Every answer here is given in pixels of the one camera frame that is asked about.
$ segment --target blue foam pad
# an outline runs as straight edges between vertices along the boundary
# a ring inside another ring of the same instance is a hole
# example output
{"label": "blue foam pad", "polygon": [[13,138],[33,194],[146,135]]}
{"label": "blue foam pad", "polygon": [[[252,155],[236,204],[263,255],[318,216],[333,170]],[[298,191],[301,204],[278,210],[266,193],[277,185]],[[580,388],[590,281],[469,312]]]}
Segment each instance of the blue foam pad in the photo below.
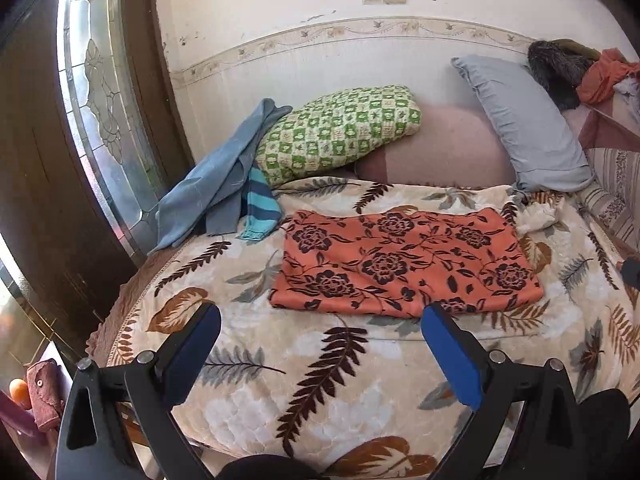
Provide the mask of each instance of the blue foam pad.
{"label": "blue foam pad", "polygon": [[421,329],[458,400],[477,411],[482,403],[482,382],[476,366],[431,307],[422,313]]}
{"label": "blue foam pad", "polygon": [[187,400],[202,365],[220,335],[221,325],[220,310],[213,304],[209,305],[207,313],[164,371],[162,403],[168,410]]}

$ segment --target light blue pillow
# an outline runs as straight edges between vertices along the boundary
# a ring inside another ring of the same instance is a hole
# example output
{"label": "light blue pillow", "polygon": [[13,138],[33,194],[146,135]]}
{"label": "light blue pillow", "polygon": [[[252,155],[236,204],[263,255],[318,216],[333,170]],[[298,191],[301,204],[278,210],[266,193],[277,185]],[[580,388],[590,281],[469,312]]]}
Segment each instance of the light blue pillow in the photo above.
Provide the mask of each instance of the light blue pillow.
{"label": "light blue pillow", "polygon": [[475,55],[454,57],[451,64],[480,99],[519,189],[574,192],[593,181],[578,139],[525,66]]}

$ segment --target blue towel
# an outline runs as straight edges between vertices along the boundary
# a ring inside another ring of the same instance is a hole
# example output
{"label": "blue towel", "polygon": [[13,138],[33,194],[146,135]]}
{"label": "blue towel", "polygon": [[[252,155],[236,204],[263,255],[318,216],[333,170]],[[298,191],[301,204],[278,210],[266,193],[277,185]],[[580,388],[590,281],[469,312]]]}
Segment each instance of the blue towel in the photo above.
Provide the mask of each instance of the blue towel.
{"label": "blue towel", "polygon": [[177,247],[206,216],[207,233],[221,235],[238,228],[242,188],[254,163],[262,136],[290,106],[276,108],[272,99],[263,99],[254,112],[222,146],[209,153],[185,179],[158,204],[158,246]]}
{"label": "blue towel", "polygon": [[240,238],[263,240],[278,225],[282,211],[264,174],[255,164],[249,171],[249,178],[242,190],[242,199],[246,201],[246,221]]}

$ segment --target orange cloth with black flowers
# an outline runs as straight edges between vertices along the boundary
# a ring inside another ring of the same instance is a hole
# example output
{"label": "orange cloth with black flowers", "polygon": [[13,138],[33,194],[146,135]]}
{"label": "orange cloth with black flowers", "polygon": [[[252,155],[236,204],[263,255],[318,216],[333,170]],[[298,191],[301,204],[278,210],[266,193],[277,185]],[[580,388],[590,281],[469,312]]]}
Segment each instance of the orange cloth with black flowers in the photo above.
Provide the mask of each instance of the orange cloth with black flowers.
{"label": "orange cloth with black flowers", "polygon": [[514,227],[490,208],[467,215],[396,208],[330,218],[296,211],[284,225],[278,308],[420,317],[507,310],[542,298]]}

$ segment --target floral blanket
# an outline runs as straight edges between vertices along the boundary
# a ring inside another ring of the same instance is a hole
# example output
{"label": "floral blanket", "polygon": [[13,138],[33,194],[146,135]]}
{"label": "floral blanket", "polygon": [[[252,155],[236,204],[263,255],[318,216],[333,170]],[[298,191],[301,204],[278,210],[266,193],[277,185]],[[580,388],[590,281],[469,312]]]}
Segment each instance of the floral blanket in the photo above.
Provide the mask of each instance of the floral blanket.
{"label": "floral blanket", "polygon": [[[338,178],[291,182],[276,195],[287,214],[500,212],[516,225],[545,295],[505,312],[465,314],[458,324],[518,362],[561,359],[578,400],[613,387],[629,399],[640,392],[640,309],[616,271],[620,257],[573,196]],[[157,349],[206,298],[219,306],[223,327],[187,401],[173,410],[189,438],[233,456],[288,454],[332,478],[430,473],[470,411],[456,401],[418,320],[271,307],[284,236],[280,229],[261,242],[188,240],[130,310],[108,364]],[[513,408],[491,461],[503,457],[517,416]]]}
{"label": "floral blanket", "polygon": [[433,301],[463,314],[543,295],[515,225],[490,207],[450,215],[401,206],[346,218],[296,211],[283,228],[276,307],[420,317]]}

